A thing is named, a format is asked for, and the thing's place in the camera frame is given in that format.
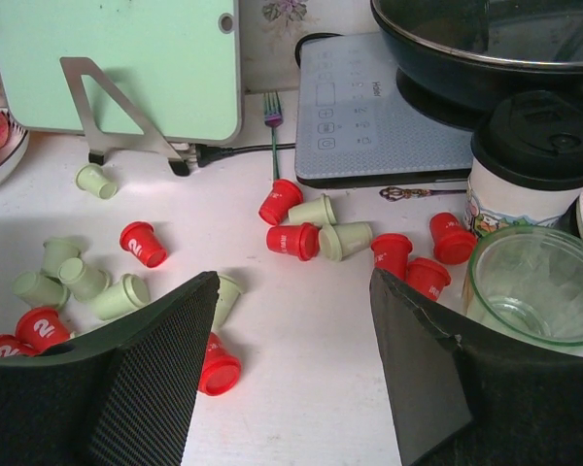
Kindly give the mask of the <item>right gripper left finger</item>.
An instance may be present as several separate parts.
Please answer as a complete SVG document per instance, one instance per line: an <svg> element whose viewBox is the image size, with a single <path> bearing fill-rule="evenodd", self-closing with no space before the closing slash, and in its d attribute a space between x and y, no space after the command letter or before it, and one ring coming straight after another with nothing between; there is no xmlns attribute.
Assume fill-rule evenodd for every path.
<svg viewBox="0 0 583 466"><path fill-rule="evenodd" d="M178 465L219 278L36 356L0 359L0 465Z"/></svg>

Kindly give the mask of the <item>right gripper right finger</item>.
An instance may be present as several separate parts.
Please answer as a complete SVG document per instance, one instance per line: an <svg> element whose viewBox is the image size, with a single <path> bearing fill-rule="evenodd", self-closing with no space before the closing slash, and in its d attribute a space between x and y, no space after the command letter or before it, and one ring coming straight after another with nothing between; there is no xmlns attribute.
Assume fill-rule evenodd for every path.
<svg viewBox="0 0 583 466"><path fill-rule="evenodd" d="M372 273L370 307L405 465L583 465L583 357L500 334Z"/></svg>

